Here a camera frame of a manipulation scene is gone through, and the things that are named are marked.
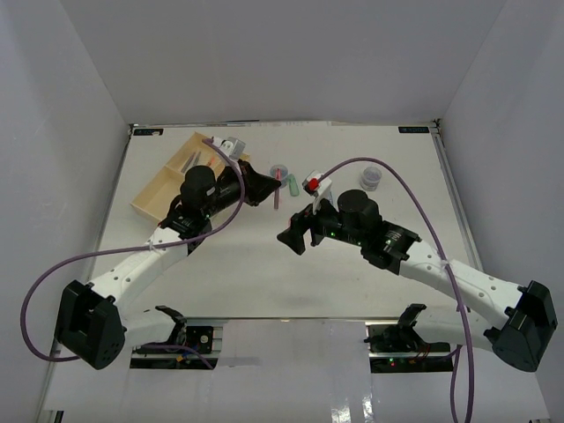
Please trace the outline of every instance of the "white tabletop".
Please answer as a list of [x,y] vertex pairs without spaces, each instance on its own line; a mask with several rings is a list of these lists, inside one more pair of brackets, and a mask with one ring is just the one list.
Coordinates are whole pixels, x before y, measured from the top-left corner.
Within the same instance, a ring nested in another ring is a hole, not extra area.
[[[412,187],[447,254],[468,263],[429,134],[326,123],[165,128],[162,136],[133,137],[102,249],[139,244],[152,233],[154,225],[138,216],[129,203],[194,131],[238,137],[247,143],[255,170],[267,173],[271,165],[282,163],[298,182],[313,169],[327,170],[354,156],[384,160]],[[362,168],[350,165],[331,177],[335,199],[344,190],[358,188]],[[410,198],[390,174],[383,172],[380,186],[370,196],[384,219],[430,240]],[[303,192],[290,197],[288,189],[283,189],[278,211],[273,210],[271,198],[257,208],[244,206],[231,226],[166,271],[130,311],[165,304],[190,316],[385,317],[400,315],[413,302],[454,304],[422,284],[376,269],[357,248],[337,241],[324,240],[296,256],[276,241],[276,234],[310,201]],[[121,260],[122,256],[100,258],[94,276]],[[102,371],[83,362],[63,363],[55,368],[45,409],[65,410],[64,422],[82,423],[181,421],[184,417],[198,422],[360,419],[368,423],[373,421],[367,415],[372,402],[376,421],[449,421],[449,374],[370,375],[366,347],[357,342],[362,331],[361,323],[231,322],[224,331],[221,357],[254,356],[261,364],[230,368],[221,366],[220,359],[213,372],[130,370],[129,352]],[[547,417],[535,375],[518,372],[488,352],[477,352],[476,357],[474,421]],[[464,373],[457,390],[461,411]]]
[[[194,131],[239,137],[247,143],[251,164],[268,173],[277,163],[288,166],[298,182],[313,169],[327,170],[354,156],[374,156],[390,163],[407,181],[435,225],[452,257],[467,261],[464,241],[430,134],[400,134],[397,127],[278,126],[172,128],[161,137],[133,137],[123,164],[101,248],[142,243],[154,224],[138,216],[130,201],[157,174]],[[332,176],[333,196],[359,187],[363,164],[352,164]],[[384,219],[430,239],[410,198],[387,172],[370,196]],[[359,249],[325,240],[296,256],[276,240],[290,217],[312,198],[291,197],[282,189],[280,207],[268,199],[245,206],[222,233],[212,236],[190,258],[169,269],[132,306],[143,310],[166,304],[191,316],[398,316],[409,304],[451,303],[434,290],[362,259]],[[217,225],[230,213],[224,211]],[[99,259],[94,276],[119,263],[122,256]]]

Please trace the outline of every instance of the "pen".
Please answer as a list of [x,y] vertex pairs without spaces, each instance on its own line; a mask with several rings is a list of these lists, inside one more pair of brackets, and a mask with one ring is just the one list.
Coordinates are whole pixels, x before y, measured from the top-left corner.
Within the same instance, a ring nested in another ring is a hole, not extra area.
[[[276,169],[276,180],[280,180],[280,169]],[[280,188],[274,191],[274,210],[278,210],[278,204],[280,202]]]
[[193,152],[192,154],[190,154],[190,157],[188,158],[188,161],[186,162],[186,164],[182,167],[181,172],[184,174],[186,173],[186,171],[188,170],[190,163],[192,162],[192,160],[194,159],[194,156],[196,155],[196,152]]
[[196,158],[194,159],[194,165],[192,165],[192,166],[196,166],[199,163],[200,154],[202,154],[202,152],[197,152]]

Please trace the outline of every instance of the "wooden box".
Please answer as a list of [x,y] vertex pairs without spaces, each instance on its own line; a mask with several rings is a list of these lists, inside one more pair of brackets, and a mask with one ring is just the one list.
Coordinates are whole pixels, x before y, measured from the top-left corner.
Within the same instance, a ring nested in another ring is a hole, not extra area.
[[[167,216],[170,202],[180,193],[184,174],[196,164],[211,167],[216,178],[223,172],[225,164],[209,145],[203,143],[206,138],[209,137],[194,132],[194,135],[137,194],[131,202],[137,214],[156,224],[161,222]],[[241,158],[249,161],[247,154],[242,154]]]

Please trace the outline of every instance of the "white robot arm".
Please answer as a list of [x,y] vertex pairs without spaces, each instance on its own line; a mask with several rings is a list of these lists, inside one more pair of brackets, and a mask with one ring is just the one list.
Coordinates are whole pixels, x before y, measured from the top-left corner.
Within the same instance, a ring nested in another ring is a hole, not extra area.
[[[324,238],[360,247],[360,253],[372,265],[391,271],[455,298],[445,263],[437,251],[408,229],[382,219],[378,204],[364,191],[351,189],[338,198],[338,208],[327,200],[330,181],[313,172],[303,183],[315,201],[294,214],[290,226],[278,240],[296,254],[305,251],[303,235],[311,234],[314,247]],[[471,310],[469,320],[474,346],[493,351],[510,366],[533,372],[545,352],[557,326],[549,290],[531,281],[520,286],[477,271],[456,260],[449,261],[462,299]],[[396,326],[386,333],[371,333],[371,349],[405,351],[412,345],[433,342],[464,345],[460,315],[453,310],[431,309],[412,304],[400,316]]]
[[[246,202],[257,205],[279,186],[279,182],[256,174],[246,162],[240,162],[245,175]],[[195,173],[200,170],[190,169]],[[410,278],[454,297],[452,285],[436,250],[415,233],[382,219],[378,205],[366,193],[349,190],[338,199],[338,210],[327,200],[330,180],[304,189],[315,201],[294,214],[290,226],[278,240],[301,255],[305,251],[303,235],[311,233],[311,245],[325,237],[360,247],[360,253],[372,265]],[[236,183],[230,178],[187,174],[198,180],[197,186],[183,184],[183,201],[171,204],[168,217],[155,231],[149,243],[178,241],[209,232],[209,217],[232,204],[239,197]],[[127,315],[127,306],[165,269],[189,255],[198,244],[170,249],[151,249],[133,254],[121,264],[84,286],[70,283],[63,292],[56,338],[94,368],[111,363],[126,345],[146,343],[193,345],[192,333],[208,330],[210,336],[199,343],[201,353],[209,353],[213,327],[224,322],[188,320],[180,313],[159,306],[142,314]],[[535,371],[557,326],[553,303],[547,288],[532,281],[528,287],[493,278],[456,260],[449,262],[462,293],[471,309],[470,327],[474,346],[493,351],[509,365],[523,371]],[[396,325],[384,333],[368,326],[365,342],[378,351],[405,351],[410,345],[417,351],[433,342],[465,343],[460,315],[454,309],[427,308],[412,304]]]

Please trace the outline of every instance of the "white enclosure wall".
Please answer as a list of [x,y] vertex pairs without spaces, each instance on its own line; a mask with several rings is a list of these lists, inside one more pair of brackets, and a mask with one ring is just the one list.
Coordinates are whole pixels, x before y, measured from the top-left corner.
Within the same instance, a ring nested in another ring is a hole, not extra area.
[[[482,262],[550,287],[564,316],[564,3],[508,1],[444,116],[444,142]],[[564,421],[564,331],[538,370]]]
[[[19,306],[52,264],[95,248],[127,139],[58,0],[0,1],[1,421],[32,421],[48,365],[27,351]],[[85,264],[37,292],[33,340],[48,352],[61,290]]]
[[505,0],[62,0],[127,122],[429,122]]

